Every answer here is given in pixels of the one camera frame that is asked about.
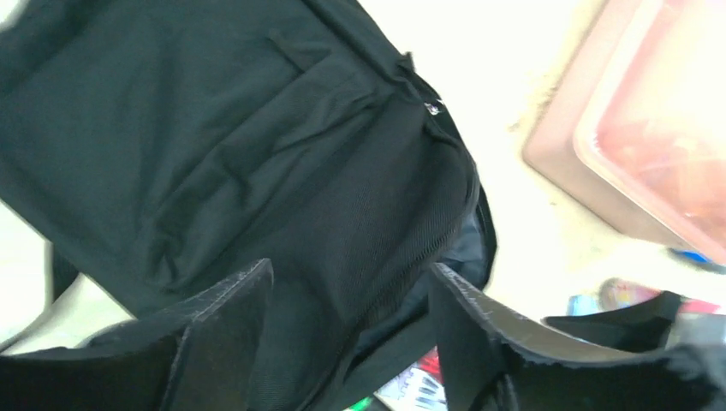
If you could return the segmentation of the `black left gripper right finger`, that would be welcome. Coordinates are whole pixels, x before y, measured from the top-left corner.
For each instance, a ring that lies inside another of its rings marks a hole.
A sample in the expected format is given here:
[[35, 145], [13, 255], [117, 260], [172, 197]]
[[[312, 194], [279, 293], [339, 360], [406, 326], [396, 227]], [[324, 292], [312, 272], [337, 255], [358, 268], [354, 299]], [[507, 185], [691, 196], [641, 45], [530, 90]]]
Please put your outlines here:
[[429, 304], [451, 410], [722, 410], [725, 346], [630, 353], [579, 341], [493, 300], [445, 265]]

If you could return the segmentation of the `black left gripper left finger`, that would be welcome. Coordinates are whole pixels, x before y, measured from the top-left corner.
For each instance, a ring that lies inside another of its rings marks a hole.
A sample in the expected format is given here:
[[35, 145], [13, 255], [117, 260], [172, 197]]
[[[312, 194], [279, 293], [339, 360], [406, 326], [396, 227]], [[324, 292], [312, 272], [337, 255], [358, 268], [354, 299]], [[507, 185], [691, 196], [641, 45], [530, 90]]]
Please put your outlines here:
[[82, 348], [1, 359], [4, 410], [244, 410], [273, 284], [268, 259]]

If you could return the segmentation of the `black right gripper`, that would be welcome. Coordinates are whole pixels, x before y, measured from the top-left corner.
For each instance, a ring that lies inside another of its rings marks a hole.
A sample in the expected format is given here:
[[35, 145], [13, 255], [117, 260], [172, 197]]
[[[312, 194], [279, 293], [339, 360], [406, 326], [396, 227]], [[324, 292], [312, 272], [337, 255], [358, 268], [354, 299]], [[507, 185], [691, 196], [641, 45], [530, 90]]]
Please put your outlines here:
[[542, 324], [579, 341], [630, 353], [647, 353], [681, 341], [725, 343], [723, 305], [671, 291], [593, 315], [568, 316], [566, 311], [542, 318]]

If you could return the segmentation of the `black student backpack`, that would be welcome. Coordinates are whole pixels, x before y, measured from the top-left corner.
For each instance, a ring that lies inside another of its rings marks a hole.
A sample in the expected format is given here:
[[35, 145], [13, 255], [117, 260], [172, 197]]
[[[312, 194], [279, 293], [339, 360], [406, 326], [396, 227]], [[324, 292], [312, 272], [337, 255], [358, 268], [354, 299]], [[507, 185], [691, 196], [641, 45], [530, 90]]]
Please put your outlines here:
[[253, 410], [345, 408], [433, 345], [432, 268], [496, 252], [474, 161], [355, 1], [30, 1], [1, 197], [140, 317], [259, 259]]

